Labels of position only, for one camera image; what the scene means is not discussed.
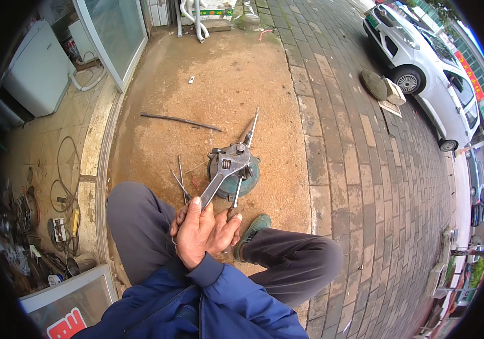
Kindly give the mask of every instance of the dirt floor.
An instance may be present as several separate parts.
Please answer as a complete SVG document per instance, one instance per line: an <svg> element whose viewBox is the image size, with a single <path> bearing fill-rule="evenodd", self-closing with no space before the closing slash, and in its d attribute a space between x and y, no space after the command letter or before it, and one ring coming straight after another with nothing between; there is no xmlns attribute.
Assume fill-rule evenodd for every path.
<svg viewBox="0 0 484 339"><path fill-rule="evenodd" d="M170 170L178 173L178 155L188 171L207 160L213 147L238 140L260 106L252 154L262 159L261 179L240 198L242 234L261 213L272 227L310 232L311 214L304 136L293 82L279 38L267 32L215 32L199 44L189 34L181 38L162 32L147 46L127 92L110 155L109 187L121 181L142 182L176 208L183 196ZM188 84L191 76L195 77ZM141 117L163 114L214 125L223 132L176 121ZM208 184L206 164L184 175L192 196ZM216 213L230 203L213 200ZM263 268L236 264L252 274Z"/></svg>

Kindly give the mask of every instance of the red logo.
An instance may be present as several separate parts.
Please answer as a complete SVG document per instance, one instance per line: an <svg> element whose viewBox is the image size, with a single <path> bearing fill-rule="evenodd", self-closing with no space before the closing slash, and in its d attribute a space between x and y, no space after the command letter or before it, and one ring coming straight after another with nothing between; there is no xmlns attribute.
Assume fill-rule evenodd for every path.
<svg viewBox="0 0 484 339"><path fill-rule="evenodd" d="M75 307L65 318L61 318L46 329L46 334L50 339L68 339L76 332L85 329L86 323L82 319L80 310Z"/></svg>

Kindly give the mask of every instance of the car wheel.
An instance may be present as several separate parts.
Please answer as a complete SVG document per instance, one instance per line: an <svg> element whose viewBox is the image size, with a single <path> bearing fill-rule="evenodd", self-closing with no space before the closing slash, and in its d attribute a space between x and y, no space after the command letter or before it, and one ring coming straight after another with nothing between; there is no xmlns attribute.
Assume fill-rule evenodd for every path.
<svg viewBox="0 0 484 339"><path fill-rule="evenodd" d="M442 152L454 151L458 147L458 143L455 140L441 140L440 150Z"/></svg>
<svg viewBox="0 0 484 339"><path fill-rule="evenodd" d="M423 90L421 74L411 67L395 68L391 80L404 94L417 94Z"/></svg>

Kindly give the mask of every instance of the green license plate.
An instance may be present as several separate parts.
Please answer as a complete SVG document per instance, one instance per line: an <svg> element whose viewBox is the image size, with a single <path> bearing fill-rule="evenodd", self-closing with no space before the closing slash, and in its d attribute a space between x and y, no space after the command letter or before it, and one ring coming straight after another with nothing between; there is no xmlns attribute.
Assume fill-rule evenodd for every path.
<svg viewBox="0 0 484 339"><path fill-rule="evenodd" d="M368 14L366 16L366 20L368 20L368 22L372 25L372 27L377 27L377 25L379 25L379 21L377 21L376 18L374 18L374 16L372 14Z"/></svg>

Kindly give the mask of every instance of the white car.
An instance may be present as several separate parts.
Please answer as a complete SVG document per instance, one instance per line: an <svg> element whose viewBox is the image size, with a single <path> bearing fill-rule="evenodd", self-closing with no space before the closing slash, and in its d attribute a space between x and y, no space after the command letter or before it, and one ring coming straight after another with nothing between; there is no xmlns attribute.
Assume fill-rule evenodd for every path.
<svg viewBox="0 0 484 339"><path fill-rule="evenodd" d="M440 149L468 145L479 126L479 108L466 71L447 45L388 6L365 14L364 30L392 68L390 79L404 94L413 94L432 119Z"/></svg>

